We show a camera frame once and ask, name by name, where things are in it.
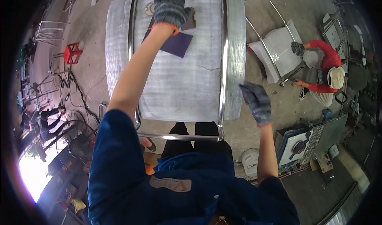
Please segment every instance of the blue shirt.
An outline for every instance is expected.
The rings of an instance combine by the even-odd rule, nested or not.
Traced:
[[[236,224],[299,224],[281,181],[257,188],[235,178],[226,154],[187,153],[160,159],[146,175],[137,133],[121,111],[105,114],[90,167],[92,224],[208,224],[216,209]]]

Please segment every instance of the gray work glove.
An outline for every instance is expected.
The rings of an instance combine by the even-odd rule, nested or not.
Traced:
[[[249,105],[252,115],[261,127],[272,122],[270,116],[270,98],[264,88],[249,82],[239,85],[246,104]]]
[[[185,0],[154,0],[154,25],[169,24],[174,34],[179,32],[181,25],[187,22],[191,8],[184,8]]]
[[[303,44],[300,44],[299,42],[292,42],[292,52],[295,53],[297,56],[303,55],[305,48]]]

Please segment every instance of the logo on shirt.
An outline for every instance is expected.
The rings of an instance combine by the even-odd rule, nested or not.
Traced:
[[[153,188],[167,188],[178,193],[188,192],[191,190],[191,180],[156,178],[154,175],[151,175],[150,185]]]

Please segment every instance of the red long-sleeve shirt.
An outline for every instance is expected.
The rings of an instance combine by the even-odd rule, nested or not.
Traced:
[[[321,69],[327,69],[329,67],[342,67],[340,56],[332,48],[332,46],[321,40],[312,40],[309,41],[311,48],[320,48],[321,51],[325,54],[324,59],[321,63]],[[308,89],[317,93],[335,93],[337,89],[333,89],[326,84],[311,84],[309,83]]]

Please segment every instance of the red plastic stool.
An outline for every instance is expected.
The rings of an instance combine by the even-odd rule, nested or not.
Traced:
[[[67,45],[64,52],[64,62],[65,64],[78,64],[78,58],[82,54],[82,50],[79,50],[79,43],[74,43]]]

